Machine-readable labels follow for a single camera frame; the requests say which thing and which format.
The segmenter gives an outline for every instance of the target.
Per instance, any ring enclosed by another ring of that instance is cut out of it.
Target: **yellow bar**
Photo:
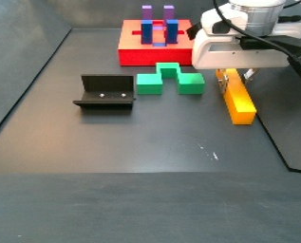
[[[240,81],[235,69],[224,69],[228,83],[223,94],[228,114],[234,125],[250,125],[255,118],[256,109],[247,94],[244,85]],[[216,78],[220,77],[220,72],[215,72]]]

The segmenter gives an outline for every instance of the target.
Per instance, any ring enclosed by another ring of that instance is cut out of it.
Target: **black metal piece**
[[[289,57],[289,64],[301,77],[301,39],[289,36],[267,36],[263,37],[267,41],[275,43],[278,46],[283,47],[295,58]],[[270,46],[262,44],[256,40],[242,37],[239,39],[239,46],[242,49],[271,49]]]
[[[190,28],[187,28],[186,33],[187,33],[187,36],[188,36],[188,39],[190,40],[194,40],[195,39],[195,34],[196,34],[196,32],[198,32],[199,29],[202,29],[200,22],[198,22]]]
[[[223,22],[215,22],[212,25],[212,34],[226,34],[230,31],[230,26]]]
[[[132,108],[134,76],[81,75],[84,95],[73,101],[81,108]]]

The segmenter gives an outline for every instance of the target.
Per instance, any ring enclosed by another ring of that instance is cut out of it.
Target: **black bracket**
[[[187,36],[188,36],[190,40],[195,39],[195,35],[196,35],[196,32],[199,31],[199,29],[202,29],[200,22],[198,22],[190,28],[187,28],[186,33],[187,33]]]
[[[134,76],[81,75],[84,95],[73,101],[81,108],[132,108]]]

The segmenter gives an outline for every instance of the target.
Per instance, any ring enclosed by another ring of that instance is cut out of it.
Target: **gray wall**
[[[178,19],[198,22],[212,8],[211,0],[47,0],[55,11],[75,28],[120,28],[123,19],[139,19],[142,5],[152,5],[154,18],[163,18],[163,5],[174,5]]]
[[[41,0],[0,0],[0,121],[69,29]]]

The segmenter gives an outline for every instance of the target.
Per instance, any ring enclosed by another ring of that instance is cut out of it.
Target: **black cable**
[[[301,0],[294,2],[293,4],[285,5],[283,9],[293,7],[293,6],[298,5],[299,3],[301,3]]]
[[[212,5],[214,5],[215,12],[216,12],[219,18],[222,19],[222,21],[224,22],[224,24],[226,24],[230,28],[232,28],[232,29],[234,29],[238,33],[240,33],[242,35],[244,35],[244,36],[247,36],[247,37],[255,39],[256,41],[264,43],[266,45],[268,45],[268,46],[272,47],[274,49],[276,49],[276,50],[279,50],[281,52],[283,52],[283,53],[285,53],[293,60],[297,60],[297,57],[295,57],[295,56],[294,56],[294,55],[293,55],[285,48],[282,48],[282,47],[278,46],[276,44],[274,44],[274,43],[266,41],[263,38],[251,35],[251,34],[247,33],[246,31],[243,31],[240,28],[238,28],[238,27],[231,23],[231,21],[228,21],[228,20],[226,19],[226,17],[223,16],[223,14],[222,14],[222,12],[220,12],[220,10],[219,10],[219,8],[218,8],[218,5],[216,5],[215,0],[212,0]]]

